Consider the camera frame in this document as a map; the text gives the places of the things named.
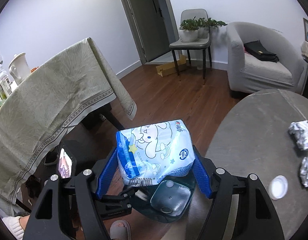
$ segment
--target brand logo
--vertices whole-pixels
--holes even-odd
[[[175,127],[176,127],[176,130],[181,132],[182,131],[182,128],[181,128],[181,123],[180,122],[176,122],[175,123]]]
[[[180,159],[181,160],[185,160],[186,157],[189,155],[189,150],[187,149],[183,149],[181,152],[180,152]]]

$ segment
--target dark gray door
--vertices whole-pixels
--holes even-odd
[[[129,0],[146,61],[170,51],[158,0]]]

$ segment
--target chair seat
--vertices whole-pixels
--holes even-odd
[[[199,39],[193,42],[183,42],[179,39],[176,42],[170,44],[170,49],[206,49],[211,45],[211,39]]]
[[[280,62],[260,61],[256,57],[245,53],[244,72],[249,79],[271,80],[275,83],[293,86],[292,74]]]

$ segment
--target silver bolt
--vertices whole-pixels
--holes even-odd
[[[52,181],[56,181],[58,179],[58,175],[54,174],[50,177]]]
[[[216,169],[216,173],[222,175],[222,174],[225,173],[225,170],[222,169],[222,168],[217,168],[217,169]]]
[[[257,180],[257,176],[256,176],[255,174],[251,174],[251,175],[250,175],[250,178],[251,178],[252,180]]]
[[[84,171],[83,171],[83,174],[84,174],[85,176],[91,175],[91,174],[92,174],[92,170],[90,170],[90,169],[84,170]]]

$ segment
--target black handbag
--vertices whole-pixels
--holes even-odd
[[[245,50],[260,61],[278,62],[279,58],[275,53],[266,50],[260,41],[252,41],[244,44]]]

